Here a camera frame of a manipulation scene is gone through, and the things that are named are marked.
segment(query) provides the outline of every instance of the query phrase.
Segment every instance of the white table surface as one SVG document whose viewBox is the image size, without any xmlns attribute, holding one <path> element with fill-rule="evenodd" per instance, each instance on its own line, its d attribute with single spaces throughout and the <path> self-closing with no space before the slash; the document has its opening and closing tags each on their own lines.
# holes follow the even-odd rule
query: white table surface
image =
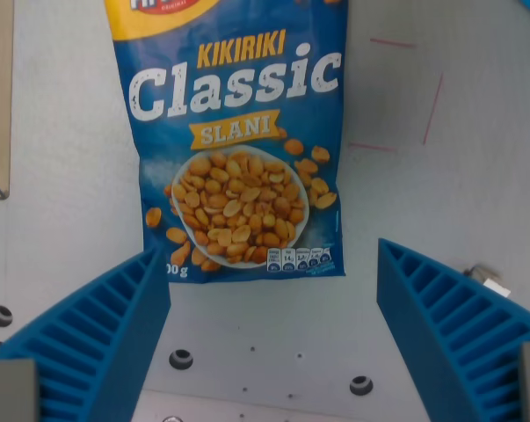
<svg viewBox="0 0 530 422">
<path fill-rule="evenodd" d="M 530 309 L 530 13 L 515 0 L 351 0 L 349 19 L 339 173 L 347 277 L 173 285 L 146 389 L 427 420 L 375 303 L 380 236 L 460 270 L 494 267 Z M 15 321 L 0 339 L 142 247 L 138 159 L 102 2 L 18 0 L 14 51 L 0 304 Z M 179 347 L 195 359 L 184 373 L 166 362 Z M 373 378 L 373 393 L 350 395 L 356 375 Z"/>
</svg>

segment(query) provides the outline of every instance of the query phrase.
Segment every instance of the roasted peanut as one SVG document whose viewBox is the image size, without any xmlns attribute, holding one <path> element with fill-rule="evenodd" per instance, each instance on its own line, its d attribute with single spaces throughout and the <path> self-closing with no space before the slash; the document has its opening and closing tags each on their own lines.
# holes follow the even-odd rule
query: roasted peanut
<svg viewBox="0 0 530 422">
<path fill-rule="evenodd" d="M 311 187 L 312 189 L 317 191 L 317 194 L 319 196 L 325 195 L 329 191 L 327 183 L 325 183 L 325 180 L 323 180 L 322 178 L 313 178 L 311 180 Z"/>
<path fill-rule="evenodd" d="M 319 171 L 317 164 L 307 158 L 302 159 L 300 162 L 296 161 L 294 166 L 298 171 L 305 171 L 309 174 L 316 174 Z"/>
<path fill-rule="evenodd" d="M 228 158 L 225 156 L 223 152 L 214 151 L 212 153 L 212 156 L 210 156 L 210 161 L 216 167 L 223 169 L 226 166 L 226 162 L 228 161 Z"/>
<path fill-rule="evenodd" d="M 194 211 L 194 215 L 196 216 L 198 221 L 203 225 L 207 226 L 210 223 L 210 219 L 202 208 L 196 208 L 196 211 Z"/>
<path fill-rule="evenodd" d="M 243 215 L 249 218 L 253 214 L 255 214 L 255 202 L 247 202 L 243 205 Z"/>
<path fill-rule="evenodd" d="M 286 222 L 286 227 L 288 229 L 288 242 L 291 242 L 296 238 L 296 228 L 291 222 Z"/>
<path fill-rule="evenodd" d="M 329 151 L 323 147 L 317 146 L 311 150 L 311 157 L 320 164 L 328 163 L 330 159 Z"/>
<path fill-rule="evenodd" d="M 290 208 L 290 201 L 287 198 L 280 196 L 279 198 L 274 200 L 274 210 L 279 215 L 279 217 L 287 218 L 290 214 Z"/>
<path fill-rule="evenodd" d="M 194 158 L 191 161 L 191 165 L 189 166 L 188 170 L 190 170 L 191 174 L 194 176 L 206 176 L 211 168 L 212 163 L 210 160 L 208 160 L 205 156 L 200 156 L 198 158 Z"/>
<path fill-rule="evenodd" d="M 311 176 L 309 176 L 309 173 L 298 170 L 298 177 L 300 178 L 301 183 L 304 185 L 304 187 L 311 186 Z"/>
<path fill-rule="evenodd" d="M 298 139 L 289 139 L 284 143 L 284 150 L 293 156 L 299 156 L 303 152 L 303 143 Z"/>
<path fill-rule="evenodd" d="M 256 235 L 257 233 L 260 233 L 262 226 L 263 220 L 261 219 L 261 216 L 258 214 L 253 214 L 249 219 L 250 232 L 253 235 Z"/>
<path fill-rule="evenodd" d="M 194 250 L 192 251 L 192 255 L 191 255 L 192 263 L 195 264 L 196 266 L 201 266 L 206 260 L 207 260 L 207 256 L 204 255 L 204 253 L 200 249 L 194 248 Z"/>
<path fill-rule="evenodd" d="M 223 216 L 223 214 L 216 214 L 212 216 L 212 224 L 214 226 L 225 226 L 226 225 L 226 217 Z"/>
<path fill-rule="evenodd" d="M 265 246 L 259 246 L 252 254 L 251 259 L 255 264 L 263 264 L 266 262 L 266 255 L 268 254 L 268 248 Z"/>
<path fill-rule="evenodd" d="M 290 183 L 286 185 L 284 191 L 282 191 L 282 196 L 289 201 L 296 200 L 300 195 L 300 187 L 295 183 Z"/>
<path fill-rule="evenodd" d="M 228 184 L 229 190 L 233 193 L 241 193 L 245 190 L 245 183 L 238 178 L 232 178 Z"/>
<path fill-rule="evenodd" d="M 287 240 L 289 238 L 288 227 L 286 226 L 286 222 L 281 218 L 277 218 L 274 223 L 274 233 L 276 233 L 280 239 Z"/>
<path fill-rule="evenodd" d="M 159 222 L 161 221 L 161 208 L 150 208 L 147 213 L 145 213 L 145 223 L 146 225 L 154 229 L 159 225 Z"/>
<path fill-rule="evenodd" d="M 186 189 L 182 185 L 173 185 L 173 198 L 179 201 L 185 200 Z"/>
<path fill-rule="evenodd" d="M 187 235 L 183 230 L 177 227 L 171 227 L 167 230 L 167 238 L 175 244 L 183 244 L 186 242 Z"/>
<path fill-rule="evenodd" d="M 298 208 L 292 208 L 292 211 L 290 211 L 290 216 L 288 218 L 292 224 L 298 224 L 299 222 L 303 222 L 304 215 L 303 211 Z"/>
<path fill-rule="evenodd" d="M 206 248 L 206 251 L 210 255 L 223 255 L 226 252 L 226 248 L 220 246 L 217 242 L 210 242 Z"/>
<path fill-rule="evenodd" d="M 207 233 L 208 239 L 210 239 L 212 241 L 217 241 L 218 240 L 218 236 L 220 235 L 220 232 L 221 232 L 221 229 L 211 229 Z"/>
<path fill-rule="evenodd" d="M 226 250 L 226 255 L 228 257 L 236 257 L 237 255 L 243 256 L 245 251 L 249 249 L 249 245 L 246 242 L 241 244 L 231 244 Z"/>
<path fill-rule="evenodd" d="M 229 174 L 218 167 L 212 167 L 210 170 L 210 177 L 220 183 L 226 183 L 229 180 Z"/>
<path fill-rule="evenodd" d="M 200 246 L 207 246 L 210 243 L 208 236 L 202 230 L 196 230 L 194 232 L 194 240 L 196 241 L 196 244 L 199 244 Z"/>
<path fill-rule="evenodd" d="M 221 229 L 218 235 L 218 244 L 224 248 L 231 245 L 231 229 Z"/>
<path fill-rule="evenodd" d="M 245 189 L 243 193 L 241 194 L 240 200 L 242 202 L 251 202 L 258 198 L 258 196 L 261 194 L 261 190 L 258 187 L 250 187 L 248 189 Z"/>
<path fill-rule="evenodd" d="M 325 209 L 327 207 L 330 207 L 333 205 L 333 202 L 337 199 L 337 194 L 333 192 L 326 193 L 323 196 L 320 196 L 317 198 L 316 201 L 316 208 L 318 209 Z"/>
<path fill-rule="evenodd" d="M 272 214 L 267 214 L 263 217 L 263 226 L 267 227 L 268 229 L 274 227 L 275 222 L 276 218 Z"/>
<path fill-rule="evenodd" d="M 274 233 L 264 233 L 263 245 L 269 248 L 278 248 L 280 246 L 280 238 Z"/>
<path fill-rule="evenodd" d="M 213 271 L 218 271 L 221 268 L 221 265 L 213 261 L 212 259 L 207 259 L 206 261 L 204 261 L 200 268 L 204 273 L 209 273 Z"/>
<path fill-rule="evenodd" d="M 204 226 L 200 224 L 194 215 L 183 214 L 183 220 L 191 229 L 200 230 L 204 228 Z"/>
<path fill-rule="evenodd" d="M 226 172 L 231 178 L 241 177 L 241 167 L 239 163 L 231 158 L 226 162 Z"/>
<path fill-rule="evenodd" d="M 187 240 L 180 248 L 171 254 L 171 263 L 174 266 L 183 266 L 191 253 L 191 243 Z"/>
<path fill-rule="evenodd" d="M 257 249 L 257 246 L 250 246 L 250 248 L 245 251 L 244 255 L 243 255 L 243 261 L 244 262 L 249 262 L 250 261 L 250 258 L 253 256 L 253 252 Z"/>
<path fill-rule="evenodd" d="M 229 198 L 223 193 L 216 193 L 208 198 L 208 206 L 212 208 L 224 208 L 228 202 Z"/>
<path fill-rule="evenodd" d="M 228 204 L 223 209 L 223 214 L 226 217 L 233 217 L 236 215 L 239 211 L 241 211 L 242 203 L 238 200 L 231 200 L 228 202 Z"/>
<path fill-rule="evenodd" d="M 213 180 L 212 178 L 209 178 L 206 181 L 206 184 L 204 184 L 204 189 L 206 189 L 206 192 L 212 195 L 212 194 L 221 192 L 221 185 L 220 185 L 220 182 L 218 182 L 217 180 Z"/>
<path fill-rule="evenodd" d="M 249 159 L 249 174 L 258 178 L 265 171 L 263 160 L 260 156 L 251 156 Z"/>
<path fill-rule="evenodd" d="M 189 192 L 185 196 L 185 204 L 190 208 L 196 208 L 200 205 L 200 196 L 197 192 Z"/>
<path fill-rule="evenodd" d="M 231 234 L 231 240 L 238 244 L 242 242 L 247 242 L 249 240 L 250 236 L 250 226 L 247 224 L 244 224 L 243 226 L 240 226 Z"/>
</svg>

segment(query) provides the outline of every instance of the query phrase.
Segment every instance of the peanut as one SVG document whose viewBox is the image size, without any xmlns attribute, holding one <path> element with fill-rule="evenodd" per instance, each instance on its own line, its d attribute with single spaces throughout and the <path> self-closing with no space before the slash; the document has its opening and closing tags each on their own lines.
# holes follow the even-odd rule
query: peanut
<svg viewBox="0 0 530 422">
<path fill-rule="evenodd" d="M 292 211 L 290 211 L 290 217 L 289 217 L 290 222 L 295 225 L 295 224 L 298 224 L 299 222 L 303 222 L 303 219 L 304 219 L 303 211 L 298 208 L 292 208 Z"/>
<path fill-rule="evenodd" d="M 249 240 L 250 236 L 250 226 L 247 224 L 244 224 L 243 226 L 240 226 L 234 231 L 231 235 L 231 240 L 238 244 L 242 242 L 247 242 Z"/>
<path fill-rule="evenodd" d="M 309 176 L 309 173 L 298 170 L 298 176 L 300 177 L 301 183 L 304 187 L 311 186 L 311 176 Z"/>
<path fill-rule="evenodd" d="M 253 256 L 253 252 L 257 249 L 257 246 L 251 246 L 247 251 L 245 251 L 245 254 L 243 255 L 243 261 L 249 262 L 250 258 Z"/>
<path fill-rule="evenodd" d="M 194 176 L 206 176 L 210 169 L 212 168 L 212 163 L 205 156 L 200 156 L 191 161 L 191 165 L 188 170 Z"/>
<path fill-rule="evenodd" d="M 317 194 L 319 196 L 325 195 L 329 191 L 327 183 L 325 183 L 325 180 L 323 180 L 322 178 L 313 178 L 311 180 L 311 187 L 312 189 L 317 191 Z"/>
<path fill-rule="evenodd" d="M 182 185 L 173 185 L 173 198 L 179 201 L 185 200 L 186 189 Z"/>
<path fill-rule="evenodd" d="M 311 157 L 320 164 L 328 163 L 330 159 L 329 151 L 323 147 L 317 146 L 311 150 Z"/>
<path fill-rule="evenodd" d="M 195 264 L 196 266 L 201 266 L 206 260 L 207 260 L 206 255 L 204 255 L 204 253 L 202 253 L 202 251 L 198 247 L 194 248 L 194 250 L 192 251 L 192 255 L 191 255 L 192 263 Z"/>
<path fill-rule="evenodd" d="M 185 203 L 190 208 L 196 208 L 200 205 L 200 196 L 197 192 L 189 192 L 185 195 Z"/>
<path fill-rule="evenodd" d="M 255 264 L 263 264 L 266 262 L 266 255 L 268 253 L 268 248 L 265 246 L 259 246 L 251 255 L 251 259 Z"/>
<path fill-rule="evenodd" d="M 218 167 L 212 167 L 212 170 L 210 170 L 210 177 L 220 183 L 226 183 L 229 180 L 229 174 Z"/>
<path fill-rule="evenodd" d="M 202 230 L 196 230 L 194 232 L 194 240 L 196 241 L 196 244 L 199 244 L 200 246 L 207 246 L 210 243 L 208 236 Z"/>
<path fill-rule="evenodd" d="M 337 199 L 337 194 L 333 192 L 326 193 L 323 196 L 320 196 L 316 201 L 316 208 L 325 209 L 333 205 L 333 202 Z"/>
<path fill-rule="evenodd" d="M 174 266 L 183 266 L 191 253 L 191 243 L 187 240 L 180 248 L 171 254 L 171 263 Z"/>
<path fill-rule="evenodd" d="M 226 248 L 223 246 L 220 246 L 217 242 L 210 242 L 208 244 L 208 247 L 206 248 L 206 251 L 210 255 L 223 255 L 226 251 Z"/>
<path fill-rule="evenodd" d="M 223 169 L 226 166 L 226 162 L 228 161 L 228 158 L 223 152 L 214 151 L 212 153 L 212 156 L 210 156 L 210 161 L 216 167 Z"/>
<path fill-rule="evenodd" d="M 159 225 L 159 222 L 161 221 L 161 208 L 150 208 L 147 213 L 145 213 L 145 223 L 146 225 L 154 229 Z"/>
<path fill-rule="evenodd" d="M 296 161 L 294 166 L 298 171 L 305 171 L 309 174 L 316 174 L 319 171 L 317 164 L 307 158 L 302 159 L 299 163 Z"/>
<path fill-rule="evenodd" d="M 177 227 L 171 227 L 167 230 L 167 238 L 175 244 L 183 244 L 186 242 L 187 235 L 183 230 Z"/>
<path fill-rule="evenodd" d="M 204 261 L 201 267 L 202 271 L 205 273 L 218 271 L 220 268 L 221 265 L 213 261 L 212 259 L 207 259 L 206 261 Z"/>
<path fill-rule="evenodd" d="M 293 156 L 299 156 L 303 152 L 303 143 L 297 139 L 289 139 L 284 143 L 284 150 Z"/>
</svg>

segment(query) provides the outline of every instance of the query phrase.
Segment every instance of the blue bag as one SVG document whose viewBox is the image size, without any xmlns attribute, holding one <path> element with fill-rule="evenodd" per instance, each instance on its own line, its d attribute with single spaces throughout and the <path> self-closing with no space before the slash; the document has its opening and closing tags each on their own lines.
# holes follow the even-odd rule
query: blue bag
<svg viewBox="0 0 530 422">
<path fill-rule="evenodd" d="M 344 275 L 346 0 L 105 0 L 170 280 Z"/>
</svg>

